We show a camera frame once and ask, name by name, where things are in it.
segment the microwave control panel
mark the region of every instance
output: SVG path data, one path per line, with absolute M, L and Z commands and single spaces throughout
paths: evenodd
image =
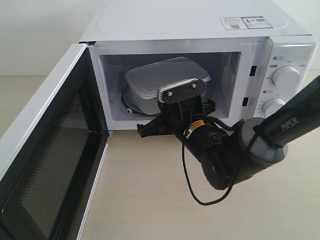
M 272 36 L 254 117 L 266 118 L 301 89 L 318 43 L 311 35 Z

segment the open microwave door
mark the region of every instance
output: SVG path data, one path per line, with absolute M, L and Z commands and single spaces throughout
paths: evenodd
M 108 129 L 86 44 L 73 44 L 0 139 L 0 239 L 80 237 Z

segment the power knob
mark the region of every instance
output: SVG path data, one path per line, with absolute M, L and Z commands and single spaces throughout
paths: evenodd
M 283 66 L 274 72 L 272 82 L 279 89 L 289 89 L 300 82 L 300 73 L 294 66 Z
M 281 98 L 273 98 L 267 101 L 262 106 L 262 111 L 268 117 L 278 111 L 286 102 Z

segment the white microwave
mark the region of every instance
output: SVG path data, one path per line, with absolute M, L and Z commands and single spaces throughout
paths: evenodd
M 317 46 L 269 0 L 106 0 L 0 138 L 0 239 L 80 239 L 108 130 L 154 118 L 128 111 L 129 71 L 192 61 L 233 125 L 292 98 Z

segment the countertop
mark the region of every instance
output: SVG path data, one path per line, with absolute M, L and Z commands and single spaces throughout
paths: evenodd
M 308 83 L 319 71 L 308 74 Z M 43 77 L 0 78 L 0 137 Z M 181 143 L 116 131 L 81 240 L 318 240 L 320 128 L 290 143 L 286 159 L 237 184 L 214 206 L 200 206 L 186 184 Z M 202 201 L 219 198 L 186 151 L 192 187 Z

